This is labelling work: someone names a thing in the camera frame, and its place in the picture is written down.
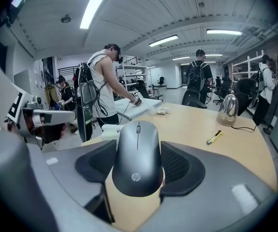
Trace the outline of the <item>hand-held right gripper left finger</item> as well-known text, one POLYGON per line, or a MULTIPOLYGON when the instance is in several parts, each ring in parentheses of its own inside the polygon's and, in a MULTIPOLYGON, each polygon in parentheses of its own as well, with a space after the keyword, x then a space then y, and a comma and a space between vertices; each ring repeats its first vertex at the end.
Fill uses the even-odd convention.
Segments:
POLYGON ((31 167, 53 212, 59 232, 115 232, 117 229, 87 211, 84 206, 100 194, 101 184, 86 181, 76 170, 78 157, 103 143, 42 153, 27 144, 31 167))

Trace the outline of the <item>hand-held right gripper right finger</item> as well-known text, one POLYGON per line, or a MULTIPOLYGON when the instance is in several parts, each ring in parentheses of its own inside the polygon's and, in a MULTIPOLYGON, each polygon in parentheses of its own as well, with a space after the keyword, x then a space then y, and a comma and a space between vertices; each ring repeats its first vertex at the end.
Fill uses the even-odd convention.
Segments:
POLYGON ((271 207, 274 191, 238 161, 161 143, 165 185, 141 232, 246 232, 271 207))

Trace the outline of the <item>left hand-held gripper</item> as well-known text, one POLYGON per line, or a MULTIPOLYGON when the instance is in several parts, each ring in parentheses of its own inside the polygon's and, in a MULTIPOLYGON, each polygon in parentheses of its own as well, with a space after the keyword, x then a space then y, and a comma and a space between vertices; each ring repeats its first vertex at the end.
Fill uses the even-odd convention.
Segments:
POLYGON ((39 96, 19 90, 6 124, 7 130, 17 133, 25 143, 34 143, 42 149, 45 144, 63 138, 66 123, 74 120, 73 111, 45 109, 39 96))

